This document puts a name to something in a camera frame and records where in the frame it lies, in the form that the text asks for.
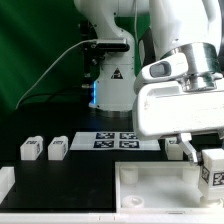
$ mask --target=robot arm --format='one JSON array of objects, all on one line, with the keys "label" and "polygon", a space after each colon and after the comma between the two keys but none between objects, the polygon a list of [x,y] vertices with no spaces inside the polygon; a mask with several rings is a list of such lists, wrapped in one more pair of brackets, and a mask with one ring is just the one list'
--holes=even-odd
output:
[{"label": "robot arm", "polygon": [[150,1],[157,62],[138,75],[132,111],[140,139],[175,136],[191,164],[201,166],[198,187],[203,207],[224,197],[223,149],[197,153],[190,144],[191,134],[217,132],[224,137],[224,79],[217,57],[222,50],[220,3]]},{"label": "robot arm", "polygon": [[[94,83],[94,99],[90,108],[105,116],[128,116],[135,99],[135,41],[118,27],[117,16],[133,16],[135,0],[74,0],[77,9],[91,22],[97,44],[105,50],[100,75]],[[148,13],[149,1],[141,0],[138,14]]]}]

